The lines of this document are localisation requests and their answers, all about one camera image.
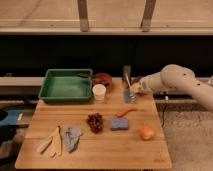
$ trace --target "floor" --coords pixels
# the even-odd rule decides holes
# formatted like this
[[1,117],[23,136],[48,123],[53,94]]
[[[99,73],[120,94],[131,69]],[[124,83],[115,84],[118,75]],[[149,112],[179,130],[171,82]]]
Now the floor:
[[[172,169],[163,171],[206,171],[213,168],[213,115],[194,100],[156,100],[166,136]],[[32,109],[23,110],[23,123],[30,121]],[[18,152],[26,128],[18,129],[13,139],[14,153]],[[0,171],[15,171],[14,163]]]
[[[90,0],[87,2],[92,28],[139,28],[145,0]],[[209,28],[211,0],[157,1],[153,28]],[[2,28],[79,28],[77,0],[1,0]]]

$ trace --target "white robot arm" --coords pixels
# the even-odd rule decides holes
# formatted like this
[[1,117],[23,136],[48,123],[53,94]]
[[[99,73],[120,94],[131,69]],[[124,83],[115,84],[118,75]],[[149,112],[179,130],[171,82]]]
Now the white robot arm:
[[213,87],[197,80],[188,68],[170,64],[158,73],[141,78],[139,83],[142,93],[177,90],[192,96],[213,112]]

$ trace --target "wooden tabletop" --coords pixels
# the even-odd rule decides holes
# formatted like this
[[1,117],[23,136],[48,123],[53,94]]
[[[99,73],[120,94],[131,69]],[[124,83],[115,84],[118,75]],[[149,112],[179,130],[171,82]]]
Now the wooden tabletop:
[[[123,101],[121,79],[113,80],[104,103],[93,100],[85,104],[46,104],[39,101],[25,140],[19,152],[17,169],[163,169],[171,168],[171,160],[158,112],[152,95],[140,95],[135,104]],[[129,112],[129,130],[111,131],[109,119],[128,106],[138,110]],[[86,123],[89,114],[100,113],[104,129],[99,134],[90,131]],[[155,136],[144,141],[139,129],[149,124]],[[53,132],[56,126],[81,127],[83,135],[77,149],[68,153],[64,147],[61,156],[51,158],[36,152],[39,143]]]

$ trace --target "green plastic tray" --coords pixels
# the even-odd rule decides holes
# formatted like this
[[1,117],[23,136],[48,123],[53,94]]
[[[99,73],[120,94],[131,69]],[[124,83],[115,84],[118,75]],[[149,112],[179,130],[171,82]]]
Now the green plastic tray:
[[92,81],[77,76],[93,74],[91,69],[49,69],[39,92],[45,102],[86,102],[92,96]]

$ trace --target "white cup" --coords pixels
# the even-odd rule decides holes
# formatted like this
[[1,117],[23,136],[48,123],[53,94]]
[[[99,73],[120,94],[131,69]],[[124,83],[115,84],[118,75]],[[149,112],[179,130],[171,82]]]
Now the white cup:
[[92,88],[94,98],[97,102],[103,102],[106,94],[106,87],[103,84],[96,84]]

